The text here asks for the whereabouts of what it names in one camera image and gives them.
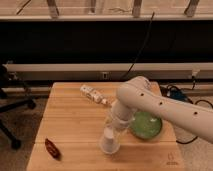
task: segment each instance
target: red chili pepper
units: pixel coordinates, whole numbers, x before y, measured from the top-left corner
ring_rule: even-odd
[[[50,153],[50,155],[53,158],[55,158],[55,159],[59,159],[60,158],[60,156],[61,156],[60,151],[55,146],[55,144],[53,144],[53,142],[51,142],[47,138],[45,139],[45,146],[46,146],[47,151]]]

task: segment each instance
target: floor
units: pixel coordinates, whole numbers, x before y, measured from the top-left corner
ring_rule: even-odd
[[[207,99],[213,102],[213,97],[191,97],[193,101]],[[0,100],[0,106],[21,100],[21,97],[9,95],[7,100]],[[22,141],[21,149],[15,151],[10,148],[10,142],[0,131],[0,170],[1,171],[24,171],[33,147],[33,142],[38,130],[42,115],[47,102],[47,97],[39,97],[35,100],[37,107],[34,110],[26,106],[0,115],[4,124]],[[178,140],[189,140],[193,137],[190,133],[175,127]],[[213,146],[212,144],[197,139],[188,145],[180,145],[186,171],[213,171]]]

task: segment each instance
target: cable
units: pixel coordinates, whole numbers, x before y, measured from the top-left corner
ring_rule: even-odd
[[[195,79],[194,79],[193,80],[193,86],[192,86],[191,90],[194,90],[195,84],[196,84],[196,82],[195,82]],[[174,86],[174,85],[168,85],[166,87],[166,89],[167,89],[168,93],[169,92],[171,93],[171,91],[179,91],[181,94],[183,94],[182,91],[181,91],[182,89],[180,89],[180,88],[178,88],[177,86]],[[195,104],[195,105],[198,105],[198,103],[200,103],[200,102],[205,102],[205,103],[207,103],[213,109],[213,104],[211,102],[209,102],[208,100],[201,99],[201,100],[198,100],[195,103],[193,103],[193,101],[189,97],[187,97],[186,95],[185,95],[185,100],[187,102],[189,102],[191,104]],[[187,144],[190,144],[190,143],[194,142],[197,138],[198,138],[198,136],[195,136],[194,138],[192,138],[189,141],[183,142],[183,141],[180,141],[180,140],[176,140],[176,142],[178,144],[187,145]]]
[[[148,29],[147,29],[147,32],[146,32],[145,39],[143,41],[143,44],[142,44],[141,48],[138,51],[138,54],[136,55],[136,57],[135,57],[132,65],[130,66],[129,70],[120,78],[120,80],[123,80],[123,79],[126,78],[126,76],[130,73],[130,71],[132,70],[132,68],[135,65],[135,63],[138,61],[138,59],[141,56],[142,52],[144,51],[144,48],[146,47],[146,44],[147,44],[147,42],[149,40],[149,37],[150,37],[150,32],[151,32],[151,28],[152,28],[152,21],[154,19],[154,16],[155,16],[155,12],[152,13],[152,17],[151,17],[150,22],[149,22],[149,26],[148,26]]]

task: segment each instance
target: chair leg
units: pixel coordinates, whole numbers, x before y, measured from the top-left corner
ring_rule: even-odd
[[[2,99],[7,98],[7,94],[1,88],[0,88],[0,98],[2,98]]]
[[[16,139],[16,137],[13,136],[13,134],[3,125],[1,120],[0,120],[0,129],[11,140],[12,149],[17,150],[21,147],[21,141]]]
[[[30,109],[34,109],[36,107],[36,104],[34,103],[34,101],[32,99],[27,99],[27,100],[23,100],[20,102],[16,102],[13,104],[9,104],[9,105],[0,107],[0,113],[6,112],[11,109],[15,109],[15,108],[17,108],[19,106],[23,106],[25,104],[27,104]]]

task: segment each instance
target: green bowl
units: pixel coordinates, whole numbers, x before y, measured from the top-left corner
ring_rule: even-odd
[[[152,139],[157,136],[162,129],[162,120],[153,117],[147,112],[136,112],[134,121],[130,124],[130,131],[133,135],[142,139]]]

